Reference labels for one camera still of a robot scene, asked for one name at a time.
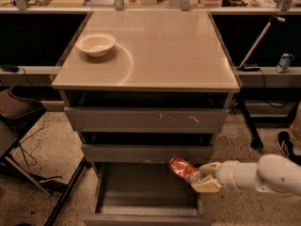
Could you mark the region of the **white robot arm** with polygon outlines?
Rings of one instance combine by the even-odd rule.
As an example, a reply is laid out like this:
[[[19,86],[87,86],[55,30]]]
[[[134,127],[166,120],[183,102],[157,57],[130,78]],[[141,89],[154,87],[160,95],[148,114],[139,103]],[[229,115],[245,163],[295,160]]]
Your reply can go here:
[[[301,167],[280,155],[267,154],[255,163],[214,162],[198,169],[200,177],[191,184],[196,192],[252,190],[280,202],[301,200]]]

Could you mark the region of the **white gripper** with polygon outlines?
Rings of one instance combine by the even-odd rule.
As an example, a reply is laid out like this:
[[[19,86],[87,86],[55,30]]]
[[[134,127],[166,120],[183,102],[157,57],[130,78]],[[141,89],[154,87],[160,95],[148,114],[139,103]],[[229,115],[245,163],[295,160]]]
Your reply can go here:
[[[235,170],[238,164],[238,161],[225,161],[221,164],[213,162],[202,165],[199,170],[208,176],[194,182],[192,187],[198,193],[217,193],[221,186],[228,191],[238,191],[239,187],[235,180]]]

